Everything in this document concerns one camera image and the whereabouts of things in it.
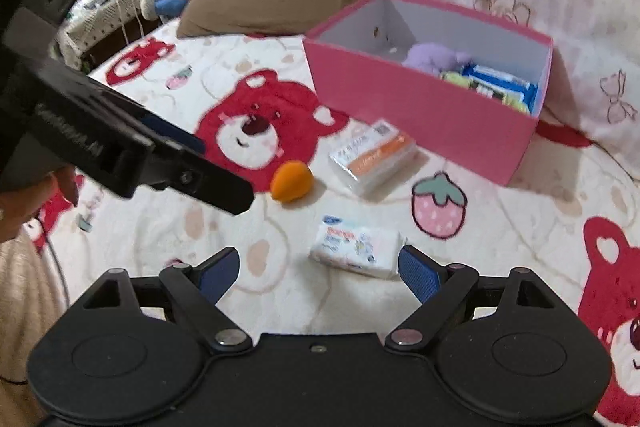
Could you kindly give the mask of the person's left hand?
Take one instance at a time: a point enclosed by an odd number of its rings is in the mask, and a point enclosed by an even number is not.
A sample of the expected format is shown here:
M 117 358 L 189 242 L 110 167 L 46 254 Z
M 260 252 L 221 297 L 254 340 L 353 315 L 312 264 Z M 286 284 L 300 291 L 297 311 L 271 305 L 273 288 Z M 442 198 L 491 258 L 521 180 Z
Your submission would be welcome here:
M 0 242 L 15 239 L 24 223 L 35 217 L 39 209 L 58 192 L 67 202 L 74 206 L 78 204 L 79 188 L 73 166 L 49 173 L 36 184 L 21 190 L 3 192 L 0 196 Z

